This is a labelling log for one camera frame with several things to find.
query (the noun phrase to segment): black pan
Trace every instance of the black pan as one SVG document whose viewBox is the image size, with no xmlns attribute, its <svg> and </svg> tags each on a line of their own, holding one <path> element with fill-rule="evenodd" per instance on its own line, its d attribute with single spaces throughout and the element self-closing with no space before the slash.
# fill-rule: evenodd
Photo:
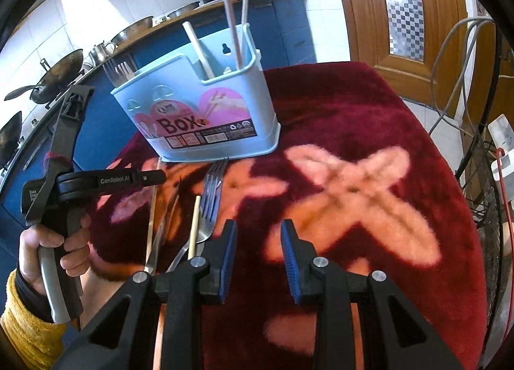
<svg viewBox="0 0 514 370">
<path fill-rule="evenodd" d="M 18 141 L 22 134 L 22 113 L 16 113 L 0 129 L 0 168 L 5 168 L 12 155 L 18 148 Z"/>
<path fill-rule="evenodd" d="M 49 103 L 63 91 L 64 87 L 77 78 L 83 62 L 84 55 L 82 50 L 75 50 L 46 71 L 46 74 L 43 75 L 38 84 L 17 88 L 7 94 L 4 100 L 14 99 L 21 96 L 24 92 L 32 90 L 30 100 L 37 104 Z"/>
</svg>

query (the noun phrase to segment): metal screw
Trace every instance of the metal screw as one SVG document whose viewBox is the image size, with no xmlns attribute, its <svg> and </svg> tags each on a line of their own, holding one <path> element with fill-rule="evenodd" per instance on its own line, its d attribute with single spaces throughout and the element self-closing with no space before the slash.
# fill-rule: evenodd
<svg viewBox="0 0 514 370">
<path fill-rule="evenodd" d="M 135 283 L 143 283 L 148 278 L 148 275 L 144 271 L 138 271 L 132 276 L 132 280 Z"/>
<path fill-rule="evenodd" d="M 371 277 L 376 282 L 383 282 L 387 278 L 387 275 L 382 270 L 375 270 L 371 273 Z"/>
<path fill-rule="evenodd" d="M 328 266 L 328 260 L 325 257 L 316 257 L 313 260 L 313 263 L 316 267 L 326 267 Z"/>
<path fill-rule="evenodd" d="M 204 257 L 193 257 L 191 259 L 191 265 L 193 267 L 201 267 L 201 266 L 204 266 L 205 263 L 207 262 L 207 260 L 205 260 Z"/>
</svg>

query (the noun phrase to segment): cutlery holder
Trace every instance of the cutlery holder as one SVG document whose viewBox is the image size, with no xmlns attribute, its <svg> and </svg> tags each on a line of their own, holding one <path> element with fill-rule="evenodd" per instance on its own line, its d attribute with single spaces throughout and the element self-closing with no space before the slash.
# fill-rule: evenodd
<svg viewBox="0 0 514 370">
<path fill-rule="evenodd" d="M 165 162 L 255 157 L 273 152 L 280 124 L 249 25 L 238 25 L 243 67 L 235 67 L 230 30 L 199 39 L 215 78 L 191 44 L 135 72 L 111 94 Z"/>
</svg>

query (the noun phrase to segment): finger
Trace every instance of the finger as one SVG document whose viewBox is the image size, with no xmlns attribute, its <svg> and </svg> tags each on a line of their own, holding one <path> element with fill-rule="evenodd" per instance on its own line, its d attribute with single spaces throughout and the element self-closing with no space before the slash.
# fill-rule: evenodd
<svg viewBox="0 0 514 370">
<path fill-rule="evenodd" d="M 80 219 L 80 226 L 82 228 L 89 228 L 91 226 L 91 218 L 87 213 Z"/>
<path fill-rule="evenodd" d="M 64 270 L 71 270 L 79 266 L 87 260 L 87 257 L 89 257 L 89 252 L 89 246 L 86 245 L 81 249 L 77 249 L 75 251 L 70 252 L 69 254 L 66 254 L 64 257 L 61 258 L 61 267 Z"/>
<path fill-rule="evenodd" d="M 57 248 L 64 242 L 64 237 L 46 226 L 37 224 L 24 230 L 20 236 L 20 249 L 35 251 L 39 246 Z"/>
<path fill-rule="evenodd" d="M 81 228 L 64 242 L 64 249 L 67 252 L 81 249 L 89 242 L 89 228 Z"/>
<path fill-rule="evenodd" d="M 70 277 L 79 277 L 82 274 L 86 273 L 86 271 L 89 269 L 90 265 L 91 265 L 91 262 L 89 260 L 86 260 L 79 266 L 74 267 L 71 270 L 66 270 L 66 274 Z"/>
</svg>

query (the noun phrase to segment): red blanket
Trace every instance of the red blanket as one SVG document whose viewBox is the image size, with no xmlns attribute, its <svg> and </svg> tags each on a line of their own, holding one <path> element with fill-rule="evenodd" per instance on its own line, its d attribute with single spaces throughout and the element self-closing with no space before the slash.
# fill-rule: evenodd
<svg viewBox="0 0 514 370">
<path fill-rule="evenodd" d="M 279 147 L 235 160 L 225 173 L 215 235 L 233 218 L 239 237 L 227 303 L 203 314 L 206 369 L 310 368 L 315 316 L 288 292 L 278 236 L 283 218 L 345 269 L 384 270 L 474 369 L 486 325 L 480 245 L 459 186 L 422 125 L 361 63 L 275 69 L 266 80 L 282 124 Z M 137 134 L 111 167 L 155 165 Z M 161 271 L 187 240 L 207 165 L 164 170 L 156 228 L 180 178 L 182 186 Z M 144 189 L 94 203 L 96 274 L 121 280 L 142 268 L 150 195 Z"/>
</svg>

